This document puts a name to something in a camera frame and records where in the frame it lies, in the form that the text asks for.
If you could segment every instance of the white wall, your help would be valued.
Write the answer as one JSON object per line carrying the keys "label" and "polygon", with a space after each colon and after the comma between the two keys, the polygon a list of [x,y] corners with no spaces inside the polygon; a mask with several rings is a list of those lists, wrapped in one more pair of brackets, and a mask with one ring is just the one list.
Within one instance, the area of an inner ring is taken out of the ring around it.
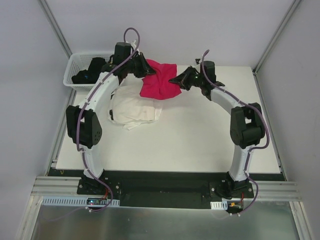
{"label": "white wall", "polygon": [[293,0],[47,0],[71,50],[113,51],[127,27],[162,63],[255,67]]}
{"label": "white wall", "polygon": [[305,0],[258,72],[281,161],[320,239],[320,1]]}
{"label": "white wall", "polygon": [[68,59],[36,0],[0,1],[0,32],[0,239],[12,240],[69,95]]}

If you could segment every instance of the red cloth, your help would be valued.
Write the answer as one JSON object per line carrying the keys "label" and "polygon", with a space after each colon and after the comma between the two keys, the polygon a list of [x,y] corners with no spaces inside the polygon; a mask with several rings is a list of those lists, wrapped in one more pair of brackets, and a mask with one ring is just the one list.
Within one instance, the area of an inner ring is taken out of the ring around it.
{"label": "red cloth", "polygon": [[140,96],[158,100],[178,96],[181,93],[179,85],[169,82],[170,79],[177,76],[177,65],[168,63],[160,64],[150,59],[146,61],[155,70],[156,74],[148,75],[142,79],[143,86],[140,91]]}

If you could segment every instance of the black cloth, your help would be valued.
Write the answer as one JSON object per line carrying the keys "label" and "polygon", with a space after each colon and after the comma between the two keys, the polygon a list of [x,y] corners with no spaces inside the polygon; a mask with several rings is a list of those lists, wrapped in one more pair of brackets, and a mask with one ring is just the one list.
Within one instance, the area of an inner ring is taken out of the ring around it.
{"label": "black cloth", "polygon": [[101,73],[103,65],[107,64],[106,60],[102,57],[94,57],[90,63],[88,70],[82,70],[73,76],[73,84],[95,84]]}

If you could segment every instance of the folded white cloth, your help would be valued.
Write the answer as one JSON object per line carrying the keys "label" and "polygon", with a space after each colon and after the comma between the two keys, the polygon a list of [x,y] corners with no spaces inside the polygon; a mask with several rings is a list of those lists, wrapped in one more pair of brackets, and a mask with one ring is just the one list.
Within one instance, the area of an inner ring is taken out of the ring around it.
{"label": "folded white cloth", "polygon": [[159,100],[140,96],[141,85],[120,85],[112,94],[108,118],[131,130],[140,124],[158,121],[163,104]]}

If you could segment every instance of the white laundry basket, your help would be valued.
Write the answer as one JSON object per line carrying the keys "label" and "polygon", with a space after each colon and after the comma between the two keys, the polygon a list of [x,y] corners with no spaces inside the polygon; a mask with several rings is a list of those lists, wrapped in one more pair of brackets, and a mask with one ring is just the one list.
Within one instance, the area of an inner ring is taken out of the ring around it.
{"label": "white laundry basket", "polygon": [[77,75],[81,70],[88,69],[92,58],[104,58],[108,62],[110,56],[113,54],[111,51],[96,51],[85,53],[74,53],[71,55],[66,70],[63,76],[63,84],[71,87],[76,91],[90,91],[94,84],[74,84],[72,77]]}

